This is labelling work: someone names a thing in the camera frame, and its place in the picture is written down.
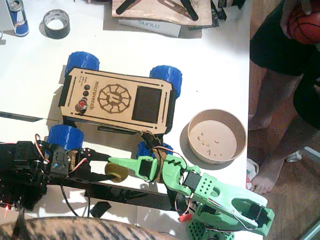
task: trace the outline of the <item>round cardboard bowl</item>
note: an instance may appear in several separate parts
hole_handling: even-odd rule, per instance
[[[246,148],[245,127],[230,112],[207,109],[188,125],[188,141],[193,153],[208,164],[223,164],[237,158]]]

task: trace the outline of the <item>black screen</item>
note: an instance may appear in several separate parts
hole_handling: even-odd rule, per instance
[[[157,124],[162,90],[138,86],[132,120]]]

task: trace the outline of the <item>red bull can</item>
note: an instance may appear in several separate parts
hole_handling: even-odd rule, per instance
[[[29,33],[28,21],[22,0],[8,0],[10,15],[13,23],[13,31],[18,37],[24,37]]]

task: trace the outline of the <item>wooden floor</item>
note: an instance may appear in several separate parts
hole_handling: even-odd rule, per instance
[[[252,1],[251,36],[265,17],[280,0]],[[265,69],[250,63],[249,113],[255,112],[261,79]],[[248,157],[256,162],[280,142],[290,121],[296,116],[292,96],[283,103],[272,119],[271,126],[264,130],[249,132]],[[310,147],[320,150],[320,141]],[[308,158],[295,163],[285,163],[280,177],[272,190],[265,196],[268,207],[275,212],[275,219],[265,240],[294,240],[320,217],[320,166]]]

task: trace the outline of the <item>engraved logo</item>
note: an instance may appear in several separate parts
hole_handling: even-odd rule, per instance
[[[100,107],[110,114],[120,114],[130,106],[131,96],[128,90],[119,85],[107,85],[99,92]]]

